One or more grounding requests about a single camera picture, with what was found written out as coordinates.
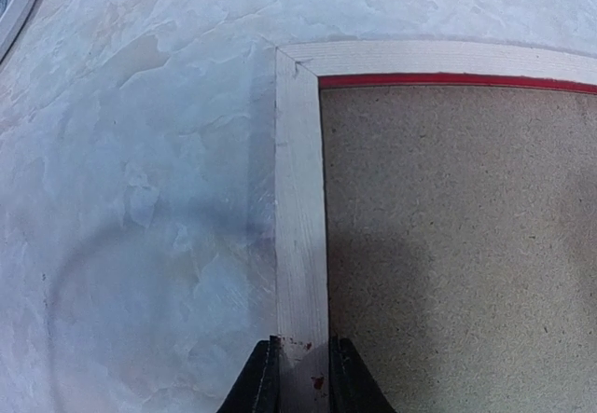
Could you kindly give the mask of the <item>red wooden picture frame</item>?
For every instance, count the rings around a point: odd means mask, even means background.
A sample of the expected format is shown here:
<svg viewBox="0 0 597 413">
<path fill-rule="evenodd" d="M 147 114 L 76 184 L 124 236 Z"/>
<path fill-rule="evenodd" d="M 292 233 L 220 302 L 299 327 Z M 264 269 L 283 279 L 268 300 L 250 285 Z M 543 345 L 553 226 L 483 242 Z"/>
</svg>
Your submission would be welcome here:
<svg viewBox="0 0 597 413">
<path fill-rule="evenodd" d="M 277 324 L 284 412 L 327 412 L 329 326 L 319 91 L 438 84 L 593 93 L 596 61 L 558 50 L 462 41 L 307 43 L 275 55 Z"/>
</svg>

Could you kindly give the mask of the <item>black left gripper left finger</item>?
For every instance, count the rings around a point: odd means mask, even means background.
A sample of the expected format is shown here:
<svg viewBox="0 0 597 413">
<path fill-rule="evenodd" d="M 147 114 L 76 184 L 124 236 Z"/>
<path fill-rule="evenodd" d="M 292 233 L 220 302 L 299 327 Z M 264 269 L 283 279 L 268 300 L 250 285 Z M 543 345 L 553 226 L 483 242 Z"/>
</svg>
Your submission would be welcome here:
<svg viewBox="0 0 597 413">
<path fill-rule="evenodd" d="M 253 348 L 217 413 L 276 413 L 279 409 L 281 340 L 270 336 Z"/>
</svg>

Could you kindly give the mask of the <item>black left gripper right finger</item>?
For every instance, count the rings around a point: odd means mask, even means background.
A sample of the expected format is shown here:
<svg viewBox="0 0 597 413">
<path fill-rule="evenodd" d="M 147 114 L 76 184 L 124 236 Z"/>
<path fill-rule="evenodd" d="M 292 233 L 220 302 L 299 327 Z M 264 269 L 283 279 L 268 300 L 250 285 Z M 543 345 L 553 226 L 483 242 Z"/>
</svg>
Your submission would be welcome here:
<svg viewBox="0 0 597 413">
<path fill-rule="evenodd" d="M 330 339 L 329 358 L 332 412 L 396 413 L 349 338 Z"/>
</svg>

